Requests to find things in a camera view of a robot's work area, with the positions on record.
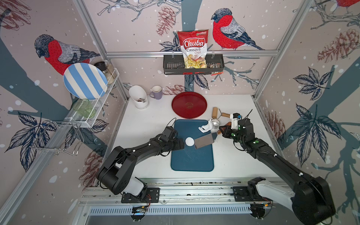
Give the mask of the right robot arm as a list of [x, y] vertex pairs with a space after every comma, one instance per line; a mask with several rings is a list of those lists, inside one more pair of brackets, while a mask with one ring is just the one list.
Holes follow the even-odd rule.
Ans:
[[291, 210], [304, 225], [317, 225], [335, 215], [335, 205], [328, 182], [313, 177], [279, 156], [265, 141], [256, 138], [249, 119], [219, 127], [224, 138], [241, 145], [241, 151], [251, 155], [275, 172], [290, 188], [285, 190], [260, 177], [252, 179], [259, 196], [269, 198]]

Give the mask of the blue striped plate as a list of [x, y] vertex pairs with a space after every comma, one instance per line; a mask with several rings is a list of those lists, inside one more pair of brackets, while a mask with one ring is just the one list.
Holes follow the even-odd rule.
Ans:
[[63, 80], [67, 90], [79, 99], [96, 100], [107, 92], [106, 76], [88, 63], [76, 63], [68, 67]]

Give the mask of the metal spatula wooden handle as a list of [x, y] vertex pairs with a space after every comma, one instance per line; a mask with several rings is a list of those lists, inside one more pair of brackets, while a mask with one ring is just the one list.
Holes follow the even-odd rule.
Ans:
[[218, 136], [225, 137], [227, 128], [231, 128], [231, 122], [228, 122], [224, 126], [213, 126], [212, 125], [210, 130], [215, 130], [216, 132], [215, 133], [210, 133], [210, 134], [207, 134], [205, 136], [202, 136], [202, 137], [199, 137], [199, 138], [195, 139], [194, 140], [195, 141], [195, 148], [200, 149], [202, 147], [213, 144]]

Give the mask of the green glass cup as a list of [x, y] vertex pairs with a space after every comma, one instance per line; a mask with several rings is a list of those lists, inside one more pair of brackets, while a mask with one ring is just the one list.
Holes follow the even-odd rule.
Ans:
[[72, 109], [86, 119], [93, 118], [96, 115], [96, 110], [88, 99], [78, 99], [73, 104]]

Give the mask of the wooden dough roller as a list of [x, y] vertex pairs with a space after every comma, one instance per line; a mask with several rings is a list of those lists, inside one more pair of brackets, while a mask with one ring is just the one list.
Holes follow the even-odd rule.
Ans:
[[231, 115], [227, 114], [227, 113], [224, 113], [224, 112], [221, 112], [220, 109], [217, 108], [217, 107], [213, 107], [211, 118], [212, 119], [219, 119], [220, 117], [230, 118]]

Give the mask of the white dough piece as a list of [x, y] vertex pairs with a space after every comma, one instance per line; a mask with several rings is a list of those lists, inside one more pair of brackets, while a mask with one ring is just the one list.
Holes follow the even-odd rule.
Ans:
[[202, 133], [206, 133], [208, 131], [211, 131], [213, 129], [212, 119], [208, 121], [206, 125], [202, 125], [198, 128]]

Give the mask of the white cutlery holder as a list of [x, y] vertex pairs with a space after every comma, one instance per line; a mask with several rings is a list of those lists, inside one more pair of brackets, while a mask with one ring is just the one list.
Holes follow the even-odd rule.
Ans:
[[129, 95], [134, 101], [136, 108], [145, 109], [148, 107], [149, 101], [147, 99], [147, 93], [141, 86], [132, 86], [129, 89]]

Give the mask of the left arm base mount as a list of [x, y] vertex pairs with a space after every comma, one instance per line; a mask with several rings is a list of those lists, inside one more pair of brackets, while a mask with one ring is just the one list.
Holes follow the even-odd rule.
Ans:
[[121, 203], [158, 203], [160, 188], [146, 184], [129, 185], [123, 191]]

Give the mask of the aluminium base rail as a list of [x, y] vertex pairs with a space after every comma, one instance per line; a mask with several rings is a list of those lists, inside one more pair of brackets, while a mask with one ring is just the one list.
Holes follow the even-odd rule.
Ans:
[[[219, 182], [195, 180], [146, 179], [149, 188], [160, 188], [158, 203], [121, 203], [122, 195], [114, 195], [99, 187], [86, 188], [78, 202], [77, 216], [86, 220], [90, 216], [142, 216], [253, 214], [262, 218], [277, 203], [236, 202], [232, 187], [247, 186], [244, 179], [225, 179]], [[279, 179], [268, 180], [273, 185], [291, 189]]]

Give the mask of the Chuba cassava chips bag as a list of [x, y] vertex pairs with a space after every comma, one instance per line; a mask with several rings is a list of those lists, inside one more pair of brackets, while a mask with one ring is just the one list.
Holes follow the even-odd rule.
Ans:
[[179, 31], [177, 33], [183, 54], [185, 68], [207, 68], [206, 55], [208, 31]]

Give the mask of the spice jar dark lid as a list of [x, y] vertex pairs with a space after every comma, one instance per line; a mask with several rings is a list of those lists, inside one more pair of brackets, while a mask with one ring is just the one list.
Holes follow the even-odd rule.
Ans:
[[104, 61], [99, 61], [95, 63], [94, 66], [100, 69], [104, 74], [108, 73], [108, 68]]

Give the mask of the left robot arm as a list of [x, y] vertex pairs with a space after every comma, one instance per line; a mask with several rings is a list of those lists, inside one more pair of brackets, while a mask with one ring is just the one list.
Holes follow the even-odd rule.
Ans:
[[150, 157], [184, 149], [183, 139], [177, 136], [178, 132], [167, 126], [147, 143], [126, 149], [115, 147], [96, 173], [99, 184], [114, 195], [126, 193], [144, 198], [147, 185], [132, 176], [135, 166]]

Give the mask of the round cut dough wrapper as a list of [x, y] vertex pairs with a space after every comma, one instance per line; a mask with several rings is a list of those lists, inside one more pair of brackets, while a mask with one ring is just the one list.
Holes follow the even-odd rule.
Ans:
[[187, 137], [186, 140], [185, 140], [185, 144], [186, 144], [187, 146], [191, 147], [191, 146], [194, 146], [195, 141], [194, 141], [193, 138]]

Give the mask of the teal cutting board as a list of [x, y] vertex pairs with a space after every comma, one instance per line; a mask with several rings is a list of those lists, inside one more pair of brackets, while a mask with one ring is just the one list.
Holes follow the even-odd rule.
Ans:
[[[178, 138], [184, 141], [187, 138], [197, 139], [211, 132], [201, 132], [199, 128], [207, 125], [206, 120], [177, 120], [174, 129], [178, 132]], [[184, 144], [184, 149], [171, 153], [171, 168], [174, 171], [187, 172], [211, 172], [214, 169], [213, 149], [207, 145], [196, 149], [194, 145]]]

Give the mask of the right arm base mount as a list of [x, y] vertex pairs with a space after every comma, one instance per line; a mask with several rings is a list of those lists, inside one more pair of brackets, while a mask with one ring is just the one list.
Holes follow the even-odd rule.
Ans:
[[256, 177], [247, 182], [247, 186], [234, 186], [232, 187], [233, 196], [236, 202], [270, 202], [269, 199], [260, 196], [257, 191], [256, 185], [265, 181], [263, 177]]

